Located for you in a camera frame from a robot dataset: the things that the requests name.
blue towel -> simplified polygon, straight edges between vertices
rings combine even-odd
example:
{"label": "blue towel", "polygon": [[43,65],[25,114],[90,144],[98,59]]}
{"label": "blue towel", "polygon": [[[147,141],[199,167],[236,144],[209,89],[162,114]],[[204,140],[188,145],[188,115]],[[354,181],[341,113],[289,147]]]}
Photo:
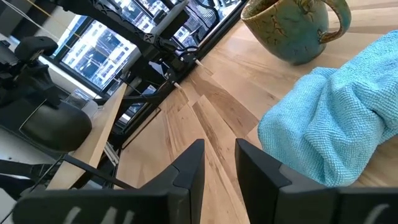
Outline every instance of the blue towel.
{"label": "blue towel", "polygon": [[352,184],[398,134],[398,30],[340,69],[316,68],[261,119],[263,150],[328,187]]}

ceramic mug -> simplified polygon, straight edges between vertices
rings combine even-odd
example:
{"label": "ceramic mug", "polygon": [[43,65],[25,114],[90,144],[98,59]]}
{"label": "ceramic mug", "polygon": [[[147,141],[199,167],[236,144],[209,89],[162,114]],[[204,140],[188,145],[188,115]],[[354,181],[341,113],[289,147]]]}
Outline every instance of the ceramic mug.
{"label": "ceramic mug", "polygon": [[[328,32],[328,4],[340,29]],[[341,37],[351,23],[345,0],[250,0],[241,19],[272,54],[294,65],[320,55],[326,43]]]}

window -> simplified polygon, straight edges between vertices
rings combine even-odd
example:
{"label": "window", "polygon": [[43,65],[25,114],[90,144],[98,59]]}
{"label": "window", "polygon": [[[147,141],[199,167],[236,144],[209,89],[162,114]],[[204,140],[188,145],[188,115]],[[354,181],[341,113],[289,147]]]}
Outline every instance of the window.
{"label": "window", "polygon": [[71,23],[69,24],[66,31],[62,34],[61,38],[58,41],[58,49],[54,52],[53,56],[57,55],[59,51],[65,46],[68,40],[72,37],[72,35],[76,32],[77,28],[81,26],[83,21],[86,19],[86,16],[77,15],[73,18]]}
{"label": "window", "polygon": [[74,61],[75,61],[74,58],[70,59],[70,61],[68,62],[68,65],[71,65]]}
{"label": "window", "polygon": [[186,28],[184,28],[184,27],[181,27],[175,34],[174,34],[174,37],[176,37],[177,39],[178,39],[178,41],[180,41],[184,46],[186,46],[186,47],[188,47],[188,46],[192,46],[192,45],[196,45],[196,44],[184,44],[184,42],[186,42],[187,41],[187,39],[189,38],[189,37],[191,37],[190,35],[189,35],[189,31],[186,29]]}
{"label": "window", "polygon": [[118,55],[118,57],[115,59],[115,61],[116,61],[116,62],[119,62],[120,59],[121,59],[125,54],[126,54],[126,53],[121,52],[121,53]]}
{"label": "window", "polygon": [[83,46],[76,52],[76,56],[80,55],[86,47],[87,45],[83,44]]}
{"label": "window", "polygon": [[141,2],[153,15],[163,10],[168,12],[169,9],[160,0],[138,0]]}
{"label": "window", "polygon": [[102,77],[105,78],[105,76],[112,70],[113,65],[110,65],[105,72],[102,73]]}

wooden table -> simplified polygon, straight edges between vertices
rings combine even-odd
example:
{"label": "wooden table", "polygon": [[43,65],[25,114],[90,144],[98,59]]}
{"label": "wooden table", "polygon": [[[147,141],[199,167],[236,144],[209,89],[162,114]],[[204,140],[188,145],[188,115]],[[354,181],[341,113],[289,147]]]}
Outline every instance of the wooden table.
{"label": "wooden table", "polygon": [[[93,119],[93,129],[86,140],[73,153],[74,158],[92,167],[98,166],[126,87],[127,85],[123,83],[104,104],[103,109],[96,112]],[[63,162],[49,183],[47,190],[69,189],[84,173],[85,171],[81,168]]]}
{"label": "wooden table", "polygon": [[[234,140],[260,147],[263,114],[315,67],[342,66],[381,35],[398,29],[398,0],[347,0],[350,30],[314,61],[298,67],[275,58],[238,22],[162,104],[162,111],[121,155],[118,178],[140,187],[194,140],[206,141],[202,223],[249,223],[234,162]],[[330,12],[330,27],[339,22]],[[398,186],[398,137],[379,146],[355,186]]]}

